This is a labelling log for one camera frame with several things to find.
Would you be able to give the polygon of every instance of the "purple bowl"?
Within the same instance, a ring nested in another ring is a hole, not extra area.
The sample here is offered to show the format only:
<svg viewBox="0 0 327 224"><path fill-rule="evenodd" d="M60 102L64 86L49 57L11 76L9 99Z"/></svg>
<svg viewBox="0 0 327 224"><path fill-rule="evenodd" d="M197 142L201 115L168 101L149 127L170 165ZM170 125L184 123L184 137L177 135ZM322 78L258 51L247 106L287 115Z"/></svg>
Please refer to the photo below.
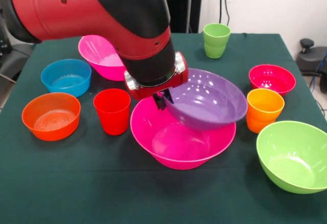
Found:
<svg viewBox="0 0 327 224"><path fill-rule="evenodd" d="M170 89L174 104L165 98L168 111L185 126L212 130L242 119L246 97L227 79L214 73L189 69L189 81Z"/></svg>

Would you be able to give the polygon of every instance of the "red robot arm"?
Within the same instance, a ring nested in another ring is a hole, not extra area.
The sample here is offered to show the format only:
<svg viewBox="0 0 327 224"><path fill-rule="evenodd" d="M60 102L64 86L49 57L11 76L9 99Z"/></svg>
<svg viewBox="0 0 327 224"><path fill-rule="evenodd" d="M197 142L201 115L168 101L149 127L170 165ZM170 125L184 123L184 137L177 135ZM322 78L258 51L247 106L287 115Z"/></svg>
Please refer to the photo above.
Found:
<svg viewBox="0 0 327 224"><path fill-rule="evenodd" d="M40 43L89 34L116 48L135 98L149 97L188 79L188 67L171 41L166 0L0 0L9 31Z"/></svg>

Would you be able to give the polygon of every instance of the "yellow-orange cup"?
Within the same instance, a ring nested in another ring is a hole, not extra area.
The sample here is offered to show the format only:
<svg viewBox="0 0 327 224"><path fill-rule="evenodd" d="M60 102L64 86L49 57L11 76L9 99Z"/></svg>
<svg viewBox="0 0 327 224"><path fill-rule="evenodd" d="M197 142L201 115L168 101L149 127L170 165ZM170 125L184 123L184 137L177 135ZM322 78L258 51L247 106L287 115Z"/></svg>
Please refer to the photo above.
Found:
<svg viewBox="0 0 327 224"><path fill-rule="evenodd" d="M277 92L269 89L254 89L247 95L248 128L259 133L264 127L274 123L281 114L285 101Z"/></svg>

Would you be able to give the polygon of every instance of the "orange bowl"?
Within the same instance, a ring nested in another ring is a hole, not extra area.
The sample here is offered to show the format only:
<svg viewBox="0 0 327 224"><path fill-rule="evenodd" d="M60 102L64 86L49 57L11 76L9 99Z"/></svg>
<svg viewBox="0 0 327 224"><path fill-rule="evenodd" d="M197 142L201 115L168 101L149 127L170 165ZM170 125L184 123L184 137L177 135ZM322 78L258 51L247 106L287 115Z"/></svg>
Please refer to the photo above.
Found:
<svg viewBox="0 0 327 224"><path fill-rule="evenodd" d="M80 102L66 93L49 93L30 101L21 118L40 140L57 141L71 135L79 124Z"/></svg>

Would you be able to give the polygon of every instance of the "plastic bowl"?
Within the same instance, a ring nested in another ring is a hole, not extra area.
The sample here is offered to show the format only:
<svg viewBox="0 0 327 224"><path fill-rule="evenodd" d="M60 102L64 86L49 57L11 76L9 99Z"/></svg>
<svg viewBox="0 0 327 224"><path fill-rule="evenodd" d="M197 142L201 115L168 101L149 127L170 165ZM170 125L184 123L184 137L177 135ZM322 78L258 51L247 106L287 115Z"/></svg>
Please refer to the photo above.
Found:
<svg viewBox="0 0 327 224"><path fill-rule="evenodd" d="M71 135L80 118L80 102L67 93L49 93L30 101L21 118L40 140L57 141Z"/></svg>
<svg viewBox="0 0 327 224"><path fill-rule="evenodd" d="M285 191L299 194L327 189L327 133L302 122L265 127L256 140L267 176Z"/></svg>
<svg viewBox="0 0 327 224"><path fill-rule="evenodd" d="M49 92L79 97L90 87L91 72L85 61L65 59L48 65L41 73L41 80Z"/></svg>
<svg viewBox="0 0 327 224"><path fill-rule="evenodd" d="M81 56L104 78L124 81L126 70L115 48L105 38L87 35L78 44Z"/></svg>
<svg viewBox="0 0 327 224"><path fill-rule="evenodd" d="M183 126L154 100L140 101L131 115L134 138L158 162L172 169L193 169L219 155L235 137L236 124L198 131Z"/></svg>
<svg viewBox="0 0 327 224"><path fill-rule="evenodd" d="M174 104L165 99L169 112L187 127L212 130L246 115L242 91L227 79L199 69L189 69L189 81L170 89Z"/></svg>
<svg viewBox="0 0 327 224"><path fill-rule="evenodd" d="M287 69L276 65L255 66L250 70L249 78L254 89L271 89L281 96L289 93L296 86L294 75Z"/></svg>

